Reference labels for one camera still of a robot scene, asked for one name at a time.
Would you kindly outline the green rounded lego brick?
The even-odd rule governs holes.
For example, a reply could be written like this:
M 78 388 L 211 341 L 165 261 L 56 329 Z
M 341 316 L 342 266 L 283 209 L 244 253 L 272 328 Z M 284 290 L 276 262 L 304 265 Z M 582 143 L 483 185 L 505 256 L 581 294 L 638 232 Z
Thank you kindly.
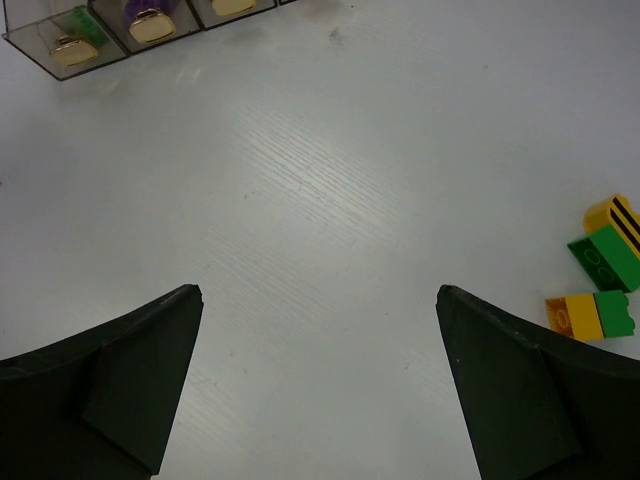
M 639 289 L 639 258 L 613 226 L 605 226 L 567 244 L 599 291 Z

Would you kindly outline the purple butterfly lego piece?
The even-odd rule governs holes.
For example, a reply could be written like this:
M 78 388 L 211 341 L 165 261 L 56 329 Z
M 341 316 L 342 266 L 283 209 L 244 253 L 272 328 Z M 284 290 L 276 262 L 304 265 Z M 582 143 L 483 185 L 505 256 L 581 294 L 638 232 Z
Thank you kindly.
M 176 9 L 178 0 L 128 0 L 124 6 L 125 18 L 133 22 L 139 14 L 148 10 L 156 10 L 170 15 Z

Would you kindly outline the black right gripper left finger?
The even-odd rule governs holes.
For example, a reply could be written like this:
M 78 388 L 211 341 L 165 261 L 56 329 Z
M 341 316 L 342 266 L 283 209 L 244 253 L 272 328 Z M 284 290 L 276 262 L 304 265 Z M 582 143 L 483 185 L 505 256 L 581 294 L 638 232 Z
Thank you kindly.
M 160 472 L 203 313 L 183 285 L 119 318 L 1 362 L 4 479 Z

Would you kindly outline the green curved lego brick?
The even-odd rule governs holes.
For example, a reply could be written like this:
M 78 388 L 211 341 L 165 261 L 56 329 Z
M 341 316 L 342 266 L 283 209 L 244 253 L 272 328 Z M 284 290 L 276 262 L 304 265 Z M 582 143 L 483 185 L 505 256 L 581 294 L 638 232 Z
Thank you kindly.
M 65 17 L 64 23 L 69 33 L 82 36 L 96 48 L 109 43 L 109 36 L 86 7 L 74 8 Z

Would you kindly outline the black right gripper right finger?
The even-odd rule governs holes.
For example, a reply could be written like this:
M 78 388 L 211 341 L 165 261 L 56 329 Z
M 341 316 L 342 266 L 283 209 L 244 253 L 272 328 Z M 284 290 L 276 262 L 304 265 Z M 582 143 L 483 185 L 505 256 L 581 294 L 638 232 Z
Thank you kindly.
M 453 285 L 436 311 L 482 478 L 638 478 L 638 361 Z

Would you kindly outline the yellow small lego brick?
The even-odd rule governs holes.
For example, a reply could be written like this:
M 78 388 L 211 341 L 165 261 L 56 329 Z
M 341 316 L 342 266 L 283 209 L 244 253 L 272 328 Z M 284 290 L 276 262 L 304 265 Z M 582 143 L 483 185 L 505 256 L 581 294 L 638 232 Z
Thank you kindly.
M 545 308 L 554 332 L 581 342 L 604 338 L 593 294 L 548 298 Z

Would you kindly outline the yellow black striped lego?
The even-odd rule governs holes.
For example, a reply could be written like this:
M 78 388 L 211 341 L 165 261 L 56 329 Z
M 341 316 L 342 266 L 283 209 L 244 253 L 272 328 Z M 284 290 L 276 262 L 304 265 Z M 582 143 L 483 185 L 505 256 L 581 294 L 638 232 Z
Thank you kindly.
M 587 234 L 612 226 L 634 254 L 639 255 L 639 215 L 625 196 L 614 194 L 589 207 L 583 226 Z

